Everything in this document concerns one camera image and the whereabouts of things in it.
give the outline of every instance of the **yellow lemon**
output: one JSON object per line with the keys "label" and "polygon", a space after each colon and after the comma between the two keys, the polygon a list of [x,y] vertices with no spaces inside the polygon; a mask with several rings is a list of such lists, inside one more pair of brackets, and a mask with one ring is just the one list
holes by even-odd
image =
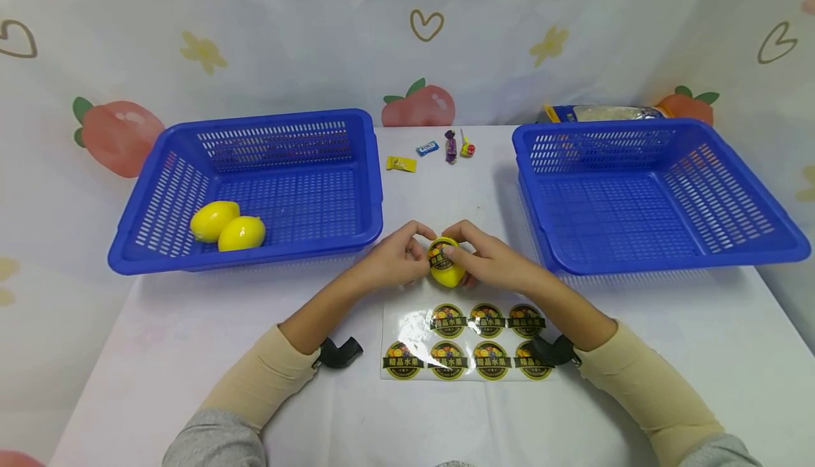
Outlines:
{"label": "yellow lemon", "polygon": [[234,201],[219,200],[206,204],[190,220],[190,231],[196,241],[217,242],[224,227],[241,215]]}
{"label": "yellow lemon", "polygon": [[218,251],[257,248],[266,238],[266,226],[259,217],[240,216],[226,225],[218,240]]}
{"label": "yellow lemon", "polygon": [[441,247],[443,247],[442,245],[458,246],[458,243],[449,237],[439,237],[433,241],[433,244],[430,245],[430,249],[428,250],[428,256],[433,258],[433,253],[438,251],[439,253],[437,253],[437,256],[438,254],[441,254],[441,258],[436,260],[435,265],[430,265],[430,275],[432,275],[436,281],[445,287],[454,289],[459,283],[461,283],[465,270],[463,270],[463,267],[452,263],[447,257],[444,256],[444,253],[441,252]]}

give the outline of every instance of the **backdrop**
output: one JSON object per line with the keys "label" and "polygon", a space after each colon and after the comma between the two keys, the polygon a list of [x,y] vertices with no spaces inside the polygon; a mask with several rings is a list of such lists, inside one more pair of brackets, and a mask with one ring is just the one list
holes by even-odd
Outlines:
{"label": "backdrop", "polygon": [[[677,93],[811,232],[814,71],[815,0],[0,0],[0,449],[52,454],[127,294],[105,254],[166,126],[519,124]],[[762,269],[811,346],[814,269]]]}

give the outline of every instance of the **basket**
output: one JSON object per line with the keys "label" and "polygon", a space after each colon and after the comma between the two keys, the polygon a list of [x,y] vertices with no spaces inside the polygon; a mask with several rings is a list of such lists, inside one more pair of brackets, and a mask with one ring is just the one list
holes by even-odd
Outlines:
{"label": "basket", "polygon": [[[195,241],[192,215],[234,200],[259,216],[259,248]],[[382,231],[374,124],[346,109],[205,120],[167,129],[146,158],[108,253],[124,275],[208,270],[358,251]]]}
{"label": "basket", "polygon": [[781,204],[697,120],[522,125],[513,144],[547,265],[590,275],[809,257]]}

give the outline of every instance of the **beige arm sleeve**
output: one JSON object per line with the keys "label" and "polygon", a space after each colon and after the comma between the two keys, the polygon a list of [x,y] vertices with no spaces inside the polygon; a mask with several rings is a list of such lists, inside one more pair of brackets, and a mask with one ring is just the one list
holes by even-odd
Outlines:
{"label": "beige arm sleeve", "polygon": [[259,432],[281,404],[300,391],[316,373],[320,356],[304,355],[291,346],[280,329],[270,328],[204,399],[202,411],[218,408],[240,415]]}
{"label": "beige arm sleeve", "polygon": [[673,366],[624,324],[590,352],[574,349],[580,372],[613,396],[648,436],[660,466],[674,467],[724,428]]}

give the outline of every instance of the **black clip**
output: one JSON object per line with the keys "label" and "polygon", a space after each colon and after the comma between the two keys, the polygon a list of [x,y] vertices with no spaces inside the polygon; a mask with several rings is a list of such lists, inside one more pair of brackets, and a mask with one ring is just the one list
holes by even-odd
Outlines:
{"label": "black clip", "polygon": [[348,338],[340,348],[337,348],[331,338],[326,338],[321,348],[322,351],[317,358],[317,363],[324,364],[334,370],[344,369],[352,365],[353,361],[363,353],[362,346],[354,337]]}
{"label": "black clip", "polygon": [[583,361],[574,353],[574,345],[569,338],[563,334],[555,340],[554,344],[547,342],[540,336],[532,338],[529,344],[529,351],[532,357],[548,366],[560,366],[572,361],[576,366],[580,366]]}

